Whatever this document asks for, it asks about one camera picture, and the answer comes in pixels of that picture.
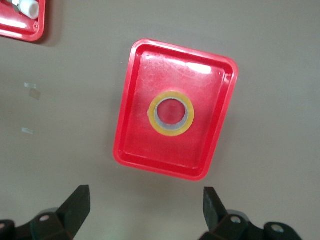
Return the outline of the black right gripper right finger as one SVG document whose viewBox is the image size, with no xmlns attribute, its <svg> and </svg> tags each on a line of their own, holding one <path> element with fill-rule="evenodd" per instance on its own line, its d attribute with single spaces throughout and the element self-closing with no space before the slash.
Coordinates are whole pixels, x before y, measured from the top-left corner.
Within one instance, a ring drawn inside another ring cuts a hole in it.
<svg viewBox="0 0 320 240">
<path fill-rule="evenodd" d="M 208 228 L 202 240 L 245 240 L 249 224 L 237 212 L 228 212 L 213 187 L 203 189 L 203 215 Z"/>
</svg>

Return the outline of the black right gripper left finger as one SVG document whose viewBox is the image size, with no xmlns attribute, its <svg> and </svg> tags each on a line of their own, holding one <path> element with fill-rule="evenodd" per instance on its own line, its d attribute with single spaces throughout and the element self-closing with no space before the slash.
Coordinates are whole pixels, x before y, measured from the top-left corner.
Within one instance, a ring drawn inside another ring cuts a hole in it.
<svg viewBox="0 0 320 240">
<path fill-rule="evenodd" d="M 33 240 L 73 240 L 91 211 L 90 187 L 80 185 L 56 210 L 30 222 Z"/>
</svg>

